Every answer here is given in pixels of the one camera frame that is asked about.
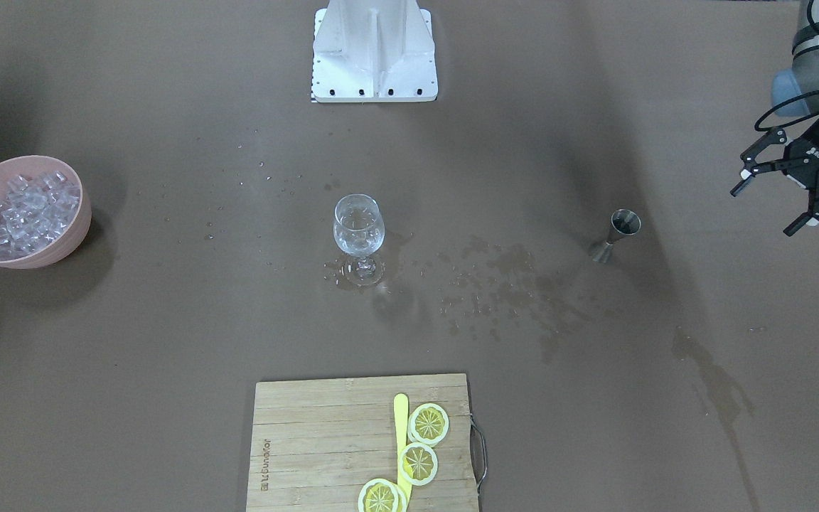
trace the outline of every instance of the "metal jigger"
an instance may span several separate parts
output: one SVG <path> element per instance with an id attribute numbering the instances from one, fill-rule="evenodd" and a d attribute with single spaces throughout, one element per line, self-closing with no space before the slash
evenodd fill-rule
<path id="1" fill-rule="evenodd" d="M 612 244 L 624 237 L 637 234 L 640 230 L 641 221 L 636 213 L 630 210 L 615 211 L 611 214 L 611 226 L 609 227 L 609 236 L 605 237 L 603 242 L 596 242 L 589 248 L 589 256 L 594 262 L 606 263 L 611 258 Z"/>

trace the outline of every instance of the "wooden cutting board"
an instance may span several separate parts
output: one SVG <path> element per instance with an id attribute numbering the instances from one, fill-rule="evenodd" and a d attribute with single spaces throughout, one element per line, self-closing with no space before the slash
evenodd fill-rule
<path id="1" fill-rule="evenodd" d="M 464 373 L 258 383 L 247 511 L 355 512 L 368 480 L 396 482 L 397 393 L 410 412 L 435 402 L 451 419 L 438 474 L 413 487 L 409 512 L 478 512 Z"/>

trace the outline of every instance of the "wine glass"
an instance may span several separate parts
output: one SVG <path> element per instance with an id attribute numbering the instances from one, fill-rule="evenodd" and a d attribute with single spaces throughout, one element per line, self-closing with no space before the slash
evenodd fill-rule
<path id="1" fill-rule="evenodd" d="M 384 243 L 384 220 L 373 198 L 365 194 L 344 196 L 334 208 L 334 240 L 347 253 L 344 275 L 360 286 L 381 279 L 384 268 L 373 253 Z"/>

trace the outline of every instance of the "gray table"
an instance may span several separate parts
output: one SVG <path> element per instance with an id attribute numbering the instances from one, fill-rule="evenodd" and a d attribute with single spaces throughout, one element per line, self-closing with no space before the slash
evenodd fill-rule
<path id="1" fill-rule="evenodd" d="M 0 270 L 0 510 L 242 510 L 257 381 L 439 372 L 485 511 L 819 510 L 819 227 L 728 195 L 797 3 L 422 2 L 441 96 L 387 106 L 309 102 L 323 6 L 0 2 L 0 161 L 94 204 Z M 325 266 L 354 191 L 364 292 Z"/>

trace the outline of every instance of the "yellow knife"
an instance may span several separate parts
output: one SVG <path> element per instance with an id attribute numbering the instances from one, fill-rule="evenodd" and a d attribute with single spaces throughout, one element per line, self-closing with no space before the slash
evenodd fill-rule
<path id="1" fill-rule="evenodd" d="M 410 399 L 403 393 L 394 395 L 394 425 L 397 428 L 397 487 L 407 495 L 407 505 L 410 503 L 412 484 L 404 479 L 400 473 L 400 452 L 407 447 L 407 421 L 410 417 Z"/>

